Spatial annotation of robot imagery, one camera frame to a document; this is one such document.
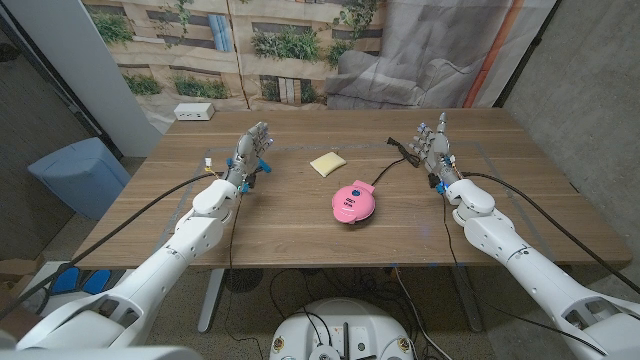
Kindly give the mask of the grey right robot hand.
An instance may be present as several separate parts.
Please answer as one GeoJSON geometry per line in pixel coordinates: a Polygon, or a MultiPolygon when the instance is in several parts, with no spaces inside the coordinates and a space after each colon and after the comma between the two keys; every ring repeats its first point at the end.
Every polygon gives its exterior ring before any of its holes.
{"type": "Polygon", "coordinates": [[[450,151],[449,140],[445,134],[446,126],[447,114],[442,112],[435,130],[421,123],[417,128],[417,135],[409,144],[409,148],[427,170],[429,186],[442,190],[463,178],[456,169],[455,156],[450,151]]]}

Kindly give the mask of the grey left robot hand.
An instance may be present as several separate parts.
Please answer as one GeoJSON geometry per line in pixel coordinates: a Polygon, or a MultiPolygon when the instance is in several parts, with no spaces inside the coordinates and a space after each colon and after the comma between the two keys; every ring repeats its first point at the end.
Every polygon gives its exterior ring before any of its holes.
{"type": "Polygon", "coordinates": [[[241,188],[247,178],[255,173],[259,161],[272,143],[267,123],[258,122],[249,128],[239,138],[223,179],[241,188]]]}

